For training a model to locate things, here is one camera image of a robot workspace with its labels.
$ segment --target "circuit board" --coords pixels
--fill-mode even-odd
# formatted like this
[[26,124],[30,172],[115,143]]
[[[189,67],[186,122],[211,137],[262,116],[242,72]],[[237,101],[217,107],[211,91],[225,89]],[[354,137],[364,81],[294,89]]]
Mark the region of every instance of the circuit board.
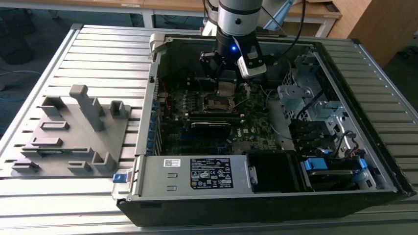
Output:
[[[222,91],[227,96],[211,91],[169,90],[169,95],[165,94],[167,100],[161,100],[166,109],[163,155],[241,155],[252,149],[281,148],[269,122],[266,95],[260,86],[241,85],[234,90]],[[193,119],[194,115],[199,115],[202,120]],[[205,135],[190,134],[197,123],[209,126]]]

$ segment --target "motherboard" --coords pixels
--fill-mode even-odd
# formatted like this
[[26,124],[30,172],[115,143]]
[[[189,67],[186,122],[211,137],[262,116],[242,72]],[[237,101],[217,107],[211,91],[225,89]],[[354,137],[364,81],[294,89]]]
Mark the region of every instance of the motherboard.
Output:
[[210,81],[189,78],[177,86],[161,83],[162,155],[241,155],[281,148],[260,84],[221,81],[214,91]]

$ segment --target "slotted metal surface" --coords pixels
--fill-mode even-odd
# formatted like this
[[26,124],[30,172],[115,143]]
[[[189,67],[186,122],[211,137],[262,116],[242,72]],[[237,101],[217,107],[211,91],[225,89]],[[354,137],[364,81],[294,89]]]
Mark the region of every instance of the slotted metal surface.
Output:
[[[62,95],[65,102],[73,84],[86,84],[102,104],[114,98],[133,106],[125,137],[121,167],[131,167],[143,97],[149,78],[149,41],[157,32],[198,34],[197,31],[86,25],[73,30],[41,78],[30,99],[0,142],[0,163],[20,157],[20,146],[31,138],[45,115],[37,108],[46,95]],[[326,46],[389,150],[413,183],[418,185],[417,115],[394,90],[361,45],[350,40],[305,38]],[[341,227],[409,223],[418,219],[418,197],[390,206],[369,208],[342,219],[290,221],[269,224],[234,224],[203,227],[138,228],[117,208],[111,179],[49,179],[0,181],[0,234],[86,234],[262,231],[306,226]]]

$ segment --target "psu label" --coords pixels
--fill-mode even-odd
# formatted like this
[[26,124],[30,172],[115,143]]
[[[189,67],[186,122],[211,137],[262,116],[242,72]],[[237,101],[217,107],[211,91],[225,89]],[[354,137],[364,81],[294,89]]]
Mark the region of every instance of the psu label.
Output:
[[191,159],[190,179],[193,189],[234,188],[230,158]]

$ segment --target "white label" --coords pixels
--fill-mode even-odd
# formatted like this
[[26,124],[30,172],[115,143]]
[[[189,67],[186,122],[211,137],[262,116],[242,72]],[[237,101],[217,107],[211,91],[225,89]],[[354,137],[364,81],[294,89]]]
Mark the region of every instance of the white label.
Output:
[[181,159],[165,159],[165,167],[179,167]]
[[139,4],[122,4],[122,6],[139,7]]

